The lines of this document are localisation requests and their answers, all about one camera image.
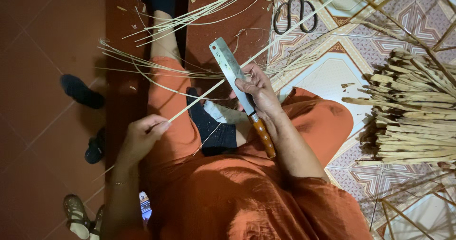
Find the cleaver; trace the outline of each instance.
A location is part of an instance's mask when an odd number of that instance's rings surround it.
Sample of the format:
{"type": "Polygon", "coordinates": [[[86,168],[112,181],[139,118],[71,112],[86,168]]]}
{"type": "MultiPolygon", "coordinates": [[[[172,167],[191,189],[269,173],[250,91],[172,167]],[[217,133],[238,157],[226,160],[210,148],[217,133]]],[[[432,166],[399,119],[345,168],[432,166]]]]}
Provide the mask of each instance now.
{"type": "Polygon", "coordinates": [[[231,53],[231,50],[228,48],[225,40],[222,37],[218,38],[211,45],[209,45],[209,49],[214,55],[215,60],[220,66],[220,69],[222,69],[223,74],[225,74],[225,77],[231,88],[233,88],[233,91],[239,99],[239,102],[244,107],[244,111],[247,113],[248,119],[254,126],[256,132],[258,133],[258,136],[261,138],[261,142],[263,142],[265,146],[266,154],[269,158],[274,158],[276,156],[274,144],[272,143],[271,137],[269,136],[269,133],[267,132],[263,121],[258,117],[254,109],[255,103],[252,96],[240,91],[234,84],[236,78],[243,80],[246,78],[244,73],[241,71],[241,67],[231,53]]]}

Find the knife handle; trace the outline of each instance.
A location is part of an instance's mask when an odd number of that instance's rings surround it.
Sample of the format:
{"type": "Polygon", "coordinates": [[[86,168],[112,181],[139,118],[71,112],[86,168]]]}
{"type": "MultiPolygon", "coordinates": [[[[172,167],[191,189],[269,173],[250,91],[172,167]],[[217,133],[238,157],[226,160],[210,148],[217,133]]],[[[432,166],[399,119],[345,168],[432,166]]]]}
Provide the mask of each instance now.
{"type": "Polygon", "coordinates": [[[263,142],[266,154],[270,159],[274,158],[276,156],[276,150],[274,148],[274,144],[272,143],[271,136],[269,136],[269,133],[266,130],[265,125],[263,124],[263,121],[258,117],[256,113],[249,116],[248,119],[254,126],[258,136],[261,139],[261,142],[263,142]]]}

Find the left hand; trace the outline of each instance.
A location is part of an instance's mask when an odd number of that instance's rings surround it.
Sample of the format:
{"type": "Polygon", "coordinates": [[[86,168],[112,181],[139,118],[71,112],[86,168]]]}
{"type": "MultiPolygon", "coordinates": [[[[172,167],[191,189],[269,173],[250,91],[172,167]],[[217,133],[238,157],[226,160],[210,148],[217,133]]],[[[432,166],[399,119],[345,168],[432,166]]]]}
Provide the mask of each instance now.
{"type": "Polygon", "coordinates": [[[126,168],[137,166],[170,126],[168,119],[160,115],[148,115],[130,123],[116,164],[126,168]]]}

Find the scissors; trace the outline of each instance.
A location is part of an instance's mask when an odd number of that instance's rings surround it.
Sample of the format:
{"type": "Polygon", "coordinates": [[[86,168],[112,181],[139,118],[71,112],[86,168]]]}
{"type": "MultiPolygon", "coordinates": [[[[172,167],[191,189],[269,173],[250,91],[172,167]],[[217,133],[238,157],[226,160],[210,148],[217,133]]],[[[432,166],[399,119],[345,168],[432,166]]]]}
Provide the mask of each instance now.
{"type": "MultiPolygon", "coordinates": [[[[277,11],[275,13],[275,16],[274,16],[274,31],[277,33],[277,34],[280,34],[282,35],[283,33],[285,32],[280,32],[279,29],[277,29],[277,20],[279,19],[279,15],[281,13],[281,10],[282,10],[282,7],[286,4],[287,5],[287,10],[288,10],[288,15],[287,15],[287,19],[288,19],[288,25],[286,27],[286,30],[289,30],[291,28],[291,2],[293,0],[288,0],[287,3],[282,3],[278,8],[277,8],[277,11]]],[[[309,4],[309,6],[311,7],[312,11],[315,11],[315,7],[312,5],[312,3],[310,3],[310,1],[308,0],[299,0],[300,4],[301,4],[301,14],[299,15],[299,21],[302,21],[304,19],[304,3],[307,3],[309,4]]],[[[318,17],[316,15],[316,13],[314,14],[314,25],[311,29],[309,30],[306,30],[304,28],[304,24],[301,24],[299,27],[301,28],[301,31],[302,32],[305,32],[305,33],[311,33],[313,31],[315,31],[316,29],[316,26],[317,26],[317,22],[318,22],[318,17]]]]}

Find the orange clothing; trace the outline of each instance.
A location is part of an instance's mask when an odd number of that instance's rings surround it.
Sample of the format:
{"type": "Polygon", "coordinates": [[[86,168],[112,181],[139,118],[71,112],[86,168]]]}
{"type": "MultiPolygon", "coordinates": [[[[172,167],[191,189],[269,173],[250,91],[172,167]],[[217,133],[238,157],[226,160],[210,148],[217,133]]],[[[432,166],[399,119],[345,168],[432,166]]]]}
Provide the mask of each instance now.
{"type": "MultiPolygon", "coordinates": [[[[153,62],[183,70],[168,57],[153,62]]],[[[157,76],[155,81],[180,92],[190,86],[188,78],[157,76]]],[[[185,96],[151,84],[150,113],[171,118],[184,107],[185,96]]],[[[300,88],[282,108],[323,166],[353,126],[344,106],[300,88]]],[[[204,157],[200,145],[185,112],[141,164],[141,184],[152,209],[149,232],[128,231],[120,239],[372,238],[350,194],[319,178],[285,178],[255,132],[233,155],[204,157]]]]}

